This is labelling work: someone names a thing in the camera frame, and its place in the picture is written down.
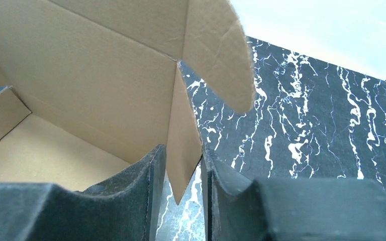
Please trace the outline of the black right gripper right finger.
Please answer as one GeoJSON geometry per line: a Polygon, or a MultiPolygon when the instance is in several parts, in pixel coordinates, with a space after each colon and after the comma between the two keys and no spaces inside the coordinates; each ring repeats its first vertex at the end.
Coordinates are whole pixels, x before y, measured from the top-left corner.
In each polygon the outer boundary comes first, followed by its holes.
{"type": "Polygon", "coordinates": [[[204,146],[207,240],[386,240],[386,191],[371,180],[250,180],[204,146]]]}

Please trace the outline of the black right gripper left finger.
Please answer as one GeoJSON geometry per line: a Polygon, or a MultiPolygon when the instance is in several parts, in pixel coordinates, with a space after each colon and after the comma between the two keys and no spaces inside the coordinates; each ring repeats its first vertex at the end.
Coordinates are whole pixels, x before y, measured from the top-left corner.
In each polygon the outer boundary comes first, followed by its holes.
{"type": "Polygon", "coordinates": [[[85,191],[0,183],[0,240],[155,240],[166,148],[85,191]]]}

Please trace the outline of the brown cardboard box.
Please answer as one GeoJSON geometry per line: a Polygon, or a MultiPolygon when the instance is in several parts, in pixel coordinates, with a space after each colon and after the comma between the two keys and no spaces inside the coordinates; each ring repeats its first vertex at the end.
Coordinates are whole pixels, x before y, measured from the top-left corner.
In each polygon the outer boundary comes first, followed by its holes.
{"type": "Polygon", "coordinates": [[[252,108],[228,1],[0,1],[0,182],[84,190],[163,144],[179,203],[202,155],[182,63],[252,108]]]}

